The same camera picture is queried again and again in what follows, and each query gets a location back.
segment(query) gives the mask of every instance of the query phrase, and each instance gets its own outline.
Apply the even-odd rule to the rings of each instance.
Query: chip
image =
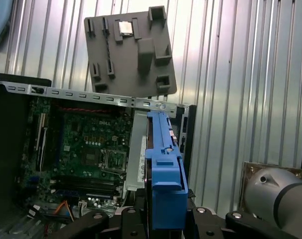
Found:
[[[82,163],[89,166],[99,164],[100,150],[96,148],[84,148],[82,154]]]

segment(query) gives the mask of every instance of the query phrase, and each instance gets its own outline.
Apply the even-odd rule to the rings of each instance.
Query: white label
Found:
[[[36,213],[33,210],[29,210],[29,214],[31,214],[32,216],[36,215]]]
[[[40,209],[40,206],[38,206],[38,205],[33,205],[33,208],[35,208],[37,211],[39,211],[39,209]]]
[[[145,160],[146,160],[147,137],[142,136],[140,162],[138,170],[138,182],[143,183],[145,179]]]

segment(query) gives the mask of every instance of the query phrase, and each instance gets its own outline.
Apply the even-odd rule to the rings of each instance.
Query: metal frame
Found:
[[[143,98],[107,95],[100,93],[80,92],[54,87],[45,87],[6,81],[0,81],[0,84],[4,85],[6,87],[6,90],[10,93],[92,102],[135,109],[163,111],[166,112],[171,118],[176,117],[177,104],[168,102],[154,101]],[[41,94],[36,92],[40,89],[43,90],[43,93]]]
[[[136,109],[134,115],[134,125],[132,128],[130,153],[129,153],[129,165],[127,173],[129,178],[126,182],[126,190],[136,191],[137,188],[143,188],[144,183],[139,183],[138,170],[139,159],[141,152],[141,140],[146,135],[147,131],[147,113],[142,110],[153,110],[166,112],[170,118],[175,118],[177,114],[177,107],[183,107],[184,113],[181,115],[181,128],[179,129],[179,142],[182,138],[185,138],[184,144],[187,140],[187,132],[183,132],[183,122],[188,119],[189,106],[182,106],[168,102],[154,101],[142,98],[123,97],[115,95],[106,95],[100,93],[79,92],[72,90],[59,89],[54,87],[44,87],[38,85],[30,85],[23,83],[13,83],[7,81],[0,81],[0,85],[4,85],[9,93],[42,96],[57,99],[75,100],[83,102],[92,102],[106,105],[116,105],[120,107],[129,107]]]

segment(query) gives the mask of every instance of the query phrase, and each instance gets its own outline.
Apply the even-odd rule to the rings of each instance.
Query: connector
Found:
[[[85,202],[85,201],[79,201],[78,202],[78,207],[80,208],[80,207],[82,207],[82,205],[84,205],[84,208],[86,208],[87,207],[87,202]]]

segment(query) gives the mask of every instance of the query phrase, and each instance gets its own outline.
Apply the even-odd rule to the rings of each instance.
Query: motherboard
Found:
[[[33,98],[18,180],[24,202],[68,200],[112,213],[124,197],[131,128],[125,109]]]

